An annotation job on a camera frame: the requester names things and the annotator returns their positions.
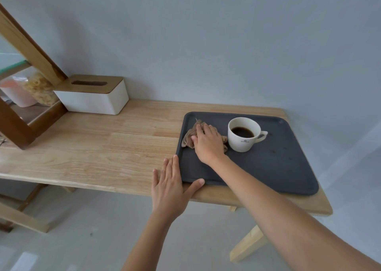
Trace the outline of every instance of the pink container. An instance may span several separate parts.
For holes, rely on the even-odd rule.
[[[0,89],[19,107],[25,108],[26,106],[32,106],[37,103],[37,101],[12,78],[3,79],[0,82]]]

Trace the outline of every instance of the hand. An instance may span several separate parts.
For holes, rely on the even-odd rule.
[[[200,125],[196,125],[197,136],[192,136],[196,154],[201,162],[210,166],[217,158],[224,156],[224,144],[221,135],[212,125],[204,125],[204,132]]]
[[[174,155],[170,160],[165,158],[160,179],[157,170],[153,171],[152,213],[172,223],[185,211],[193,194],[204,184],[204,179],[198,179],[184,192],[178,156]]]

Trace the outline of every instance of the coffee cup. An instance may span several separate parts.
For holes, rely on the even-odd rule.
[[[249,118],[234,118],[227,125],[229,146],[237,152],[247,152],[255,144],[266,139],[267,132]]]

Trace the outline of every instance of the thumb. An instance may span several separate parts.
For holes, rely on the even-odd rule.
[[[197,138],[197,136],[191,136],[190,138],[192,139],[193,144],[194,144],[194,146],[196,147],[197,144],[198,144],[198,138]]]
[[[200,189],[203,185],[205,184],[205,180],[204,179],[198,179],[196,181],[194,181],[192,183],[192,185],[189,186],[188,190],[185,191],[185,195],[189,198],[189,200],[191,199],[191,197],[193,196],[193,194],[198,190]]]

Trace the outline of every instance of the left hand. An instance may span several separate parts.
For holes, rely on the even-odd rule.
[[[180,176],[179,158],[164,159],[160,179],[156,169],[152,179],[152,212],[173,222],[188,205],[193,194],[205,184],[198,179],[184,192]]]

